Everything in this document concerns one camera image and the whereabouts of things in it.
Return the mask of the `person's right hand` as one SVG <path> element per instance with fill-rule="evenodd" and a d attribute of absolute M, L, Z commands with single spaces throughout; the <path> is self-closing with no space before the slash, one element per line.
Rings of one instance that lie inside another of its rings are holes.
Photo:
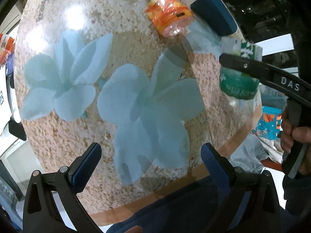
<path fill-rule="evenodd" d="M 299 166 L 299 173 L 302 175 L 310 174 L 310 127 L 294 128 L 289 122 L 289 113 L 287 107 L 282 112 L 283 121 L 281 127 L 283 129 L 280 138 L 280 145 L 284 152 L 290 153 L 294 141 L 302 144 L 308 143 L 309 147 L 305 154 L 304 160 Z"/>

